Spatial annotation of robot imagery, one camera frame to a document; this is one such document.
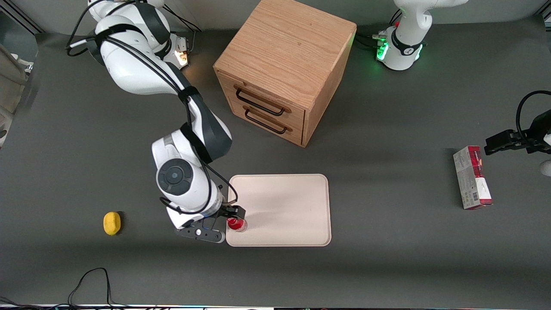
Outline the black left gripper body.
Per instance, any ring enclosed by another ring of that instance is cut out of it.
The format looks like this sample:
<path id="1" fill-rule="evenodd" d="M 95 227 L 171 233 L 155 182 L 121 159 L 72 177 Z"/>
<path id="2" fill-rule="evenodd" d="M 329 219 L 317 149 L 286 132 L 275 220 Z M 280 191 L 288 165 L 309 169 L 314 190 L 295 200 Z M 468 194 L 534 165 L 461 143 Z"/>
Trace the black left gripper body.
<path id="1" fill-rule="evenodd" d="M 550 146 L 551 110 L 534 118 L 530 127 L 520 131 L 521 141 L 527 154 L 541 152 L 551 153 Z"/>

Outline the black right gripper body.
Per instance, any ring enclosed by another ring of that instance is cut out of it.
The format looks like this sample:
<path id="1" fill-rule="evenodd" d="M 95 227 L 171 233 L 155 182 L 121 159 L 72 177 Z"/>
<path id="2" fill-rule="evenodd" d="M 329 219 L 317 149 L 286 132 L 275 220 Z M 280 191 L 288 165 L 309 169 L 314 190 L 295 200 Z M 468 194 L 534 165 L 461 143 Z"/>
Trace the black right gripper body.
<path id="1" fill-rule="evenodd" d="M 220 207 L 220 209 L 217 212 L 205 218 L 205 228 L 207 230 L 212 231 L 215 228 L 215 225 L 219 218 L 222 218 L 222 220 L 225 220 L 228 217 L 231 217 L 230 212 L 228 212 L 228 208 Z"/>

